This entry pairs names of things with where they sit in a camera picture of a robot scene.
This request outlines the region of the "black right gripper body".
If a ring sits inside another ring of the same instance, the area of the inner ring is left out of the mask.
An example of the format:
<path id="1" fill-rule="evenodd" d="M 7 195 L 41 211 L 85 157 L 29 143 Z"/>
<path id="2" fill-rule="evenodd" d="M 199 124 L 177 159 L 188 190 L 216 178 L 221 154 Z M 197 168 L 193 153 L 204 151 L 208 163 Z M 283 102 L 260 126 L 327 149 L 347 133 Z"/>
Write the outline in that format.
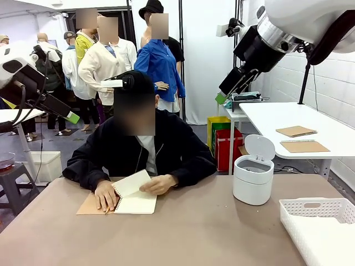
<path id="1" fill-rule="evenodd" d="M 259 73 L 269 72 L 284 56 L 277 50 L 265 44 L 257 32 L 257 26 L 252 25 L 239 41 L 234 54 L 244 64 L 240 67 L 243 73 L 256 69 Z"/>

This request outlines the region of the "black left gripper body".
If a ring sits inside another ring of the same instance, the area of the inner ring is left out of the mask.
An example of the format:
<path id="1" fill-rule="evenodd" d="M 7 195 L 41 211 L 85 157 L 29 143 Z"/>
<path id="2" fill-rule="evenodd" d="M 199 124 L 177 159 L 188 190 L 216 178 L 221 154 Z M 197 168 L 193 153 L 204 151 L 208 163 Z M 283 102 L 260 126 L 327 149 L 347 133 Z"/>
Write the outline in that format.
<path id="1" fill-rule="evenodd" d="M 44 82 L 47 81 L 47 78 L 36 68 L 30 65 L 24 66 L 14 74 L 12 80 L 21 83 L 25 87 L 26 102 L 40 104 L 45 100 Z"/>

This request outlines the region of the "person's right hand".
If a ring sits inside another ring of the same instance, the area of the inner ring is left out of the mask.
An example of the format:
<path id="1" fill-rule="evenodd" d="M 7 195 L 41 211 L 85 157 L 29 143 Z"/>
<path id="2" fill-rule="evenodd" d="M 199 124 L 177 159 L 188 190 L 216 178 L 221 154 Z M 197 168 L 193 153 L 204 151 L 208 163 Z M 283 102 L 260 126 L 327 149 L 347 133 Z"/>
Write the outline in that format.
<path id="1" fill-rule="evenodd" d="M 94 195 L 97 209 L 101 209 L 105 213 L 115 210 L 119 196 L 111 181 L 99 180 Z"/>

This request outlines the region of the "person's left hand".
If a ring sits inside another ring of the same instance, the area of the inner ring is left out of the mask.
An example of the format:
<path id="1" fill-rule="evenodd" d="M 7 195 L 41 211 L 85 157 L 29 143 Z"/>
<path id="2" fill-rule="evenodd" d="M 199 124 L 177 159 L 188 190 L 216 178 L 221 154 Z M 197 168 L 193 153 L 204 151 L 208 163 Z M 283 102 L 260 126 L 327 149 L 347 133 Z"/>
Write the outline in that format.
<path id="1" fill-rule="evenodd" d="M 169 189 L 176 186 L 178 180 L 173 175 L 160 175 L 151 178 L 151 180 L 143 184 L 139 190 L 151 195 L 163 195 Z"/>

